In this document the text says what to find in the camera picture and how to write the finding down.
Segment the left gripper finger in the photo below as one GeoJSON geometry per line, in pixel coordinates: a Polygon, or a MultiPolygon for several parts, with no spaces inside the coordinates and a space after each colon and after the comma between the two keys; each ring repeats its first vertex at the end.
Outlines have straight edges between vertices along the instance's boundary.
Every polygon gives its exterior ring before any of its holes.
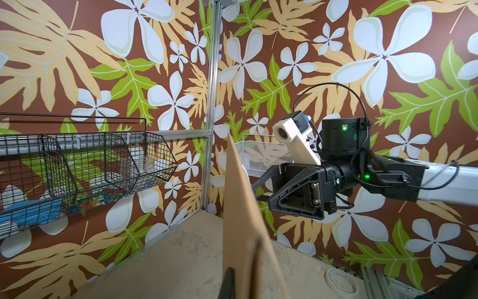
{"type": "Polygon", "coordinates": [[[235,270],[229,267],[224,275],[218,299],[235,299],[235,270]]]}

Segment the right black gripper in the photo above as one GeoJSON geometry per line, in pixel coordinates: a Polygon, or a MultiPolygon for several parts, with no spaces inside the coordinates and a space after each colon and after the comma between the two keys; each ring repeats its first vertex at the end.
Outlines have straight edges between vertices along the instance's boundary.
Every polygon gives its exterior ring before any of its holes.
{"type": "Polygon", "coordinates": [[[358,185],[346,163],[324,165],[283,163],[274,165],[251,186],[253,192],[268,180],[272,196],[255,196],[268,203],[269,210],[292,216],[323,220],[338,210],[336,195],[351,196],[358,185]]]}

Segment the brown file bag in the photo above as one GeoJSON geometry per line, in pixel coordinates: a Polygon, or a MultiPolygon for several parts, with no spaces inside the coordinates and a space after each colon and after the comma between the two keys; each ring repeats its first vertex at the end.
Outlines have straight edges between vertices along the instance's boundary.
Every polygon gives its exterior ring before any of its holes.
{"type": "Polygon", "coordinates": [[[235,270],[235,298],[260,299],[263,295],[263,258],[280,282],[283,297],[289,291],[273,250],[255,193],[233,138],[228,136],[223,218],[222,276],[235,270]]]}

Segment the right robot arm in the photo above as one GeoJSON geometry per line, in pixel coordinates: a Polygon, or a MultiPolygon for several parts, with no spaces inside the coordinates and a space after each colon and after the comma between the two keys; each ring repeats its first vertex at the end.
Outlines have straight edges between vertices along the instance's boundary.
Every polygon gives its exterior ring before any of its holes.
{"type": "Polygon", "coordinates": [[[358,185],[390,199],[477,205],[477,168],[377,155],[371,126],[368,118],[334,118],[317,130],[303,113],[289,115],[273,130],[292,160],[265,171],[252,189],[271,181],[273,192],[256,199],[273,212],[317,220],[352,209],[347,199],[358,185]]]}

